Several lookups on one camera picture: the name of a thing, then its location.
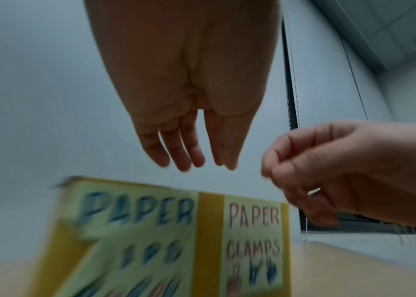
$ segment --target human hand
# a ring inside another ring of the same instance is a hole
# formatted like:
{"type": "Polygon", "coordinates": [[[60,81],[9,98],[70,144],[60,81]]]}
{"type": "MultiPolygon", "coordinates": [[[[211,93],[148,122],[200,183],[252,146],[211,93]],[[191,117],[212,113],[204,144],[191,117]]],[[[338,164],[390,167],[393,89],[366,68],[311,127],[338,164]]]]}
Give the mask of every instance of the human hand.
{"type": "Polygon", "coordinates": [[[416,227],[416,126],[332,122],[297,129],[267,149],[262,175],[313,224],[336,226],[335,212],[342,211],[416,227]]]}
{"type": "Polygon", "coordinates": [[[86,7],[147,155],[159,166],[170,155],[181,171],[203,166],[201,109],[215,163],[234,170],[265,91],[279,1],[87,0],[86,7]]]}

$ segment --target label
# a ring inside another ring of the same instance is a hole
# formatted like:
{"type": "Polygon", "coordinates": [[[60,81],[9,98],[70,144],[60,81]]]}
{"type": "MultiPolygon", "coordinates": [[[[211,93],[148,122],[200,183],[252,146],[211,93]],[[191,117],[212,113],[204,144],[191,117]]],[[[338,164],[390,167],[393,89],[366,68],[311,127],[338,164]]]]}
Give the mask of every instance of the label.
{"type": "Polygon", "coordinates": [[[245,296],[283,287],[281,204],[226,196],[219,296],[245,296]]]}
{"type": "Polygon", "coordinates": [[[62,219],[97,243],[55,297],[190,295],[198,193],[81,182],[72,195],[62,219]]]}

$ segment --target handwritten label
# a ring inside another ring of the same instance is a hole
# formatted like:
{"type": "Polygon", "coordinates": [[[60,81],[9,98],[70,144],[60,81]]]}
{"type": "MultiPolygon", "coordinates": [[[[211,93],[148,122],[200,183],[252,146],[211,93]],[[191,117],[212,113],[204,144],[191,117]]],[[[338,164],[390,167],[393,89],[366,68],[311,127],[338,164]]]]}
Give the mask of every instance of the handwritten label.
{"type": "Polygon", "coordinates": [[[226,196],[219,296],[244,296],[283,287],[280,203],[226,196]]]}
{"type": "Polygon", "coordinates": [[[198,193],[78,183],[62,219],[96,240],[55,297],[189,296],[198,193]]]}

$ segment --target yellow box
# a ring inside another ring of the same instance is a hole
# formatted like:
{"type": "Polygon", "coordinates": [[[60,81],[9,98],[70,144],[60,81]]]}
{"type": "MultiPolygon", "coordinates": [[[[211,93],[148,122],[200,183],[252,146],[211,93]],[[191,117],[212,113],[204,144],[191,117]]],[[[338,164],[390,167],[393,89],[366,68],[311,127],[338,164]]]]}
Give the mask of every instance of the yellow box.
{"type": "Polygon", "coordinates": [[[289,297],[288,214],[277,202],[73,178],[29,297],[289,297]]]}

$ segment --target wooden table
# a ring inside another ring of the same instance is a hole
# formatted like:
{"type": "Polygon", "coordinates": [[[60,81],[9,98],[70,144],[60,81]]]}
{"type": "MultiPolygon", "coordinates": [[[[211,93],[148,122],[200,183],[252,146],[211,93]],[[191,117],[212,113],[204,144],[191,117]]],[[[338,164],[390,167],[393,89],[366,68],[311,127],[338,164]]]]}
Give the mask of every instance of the wooden table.
{"type": "MultiPolygon", "coordinates": [[[[416,297],[416,271],[319,243],[291,247],[294,297],[416,297]]],[[[23,297],[33,262],[0,266],[0,297],[23,297]]]]}

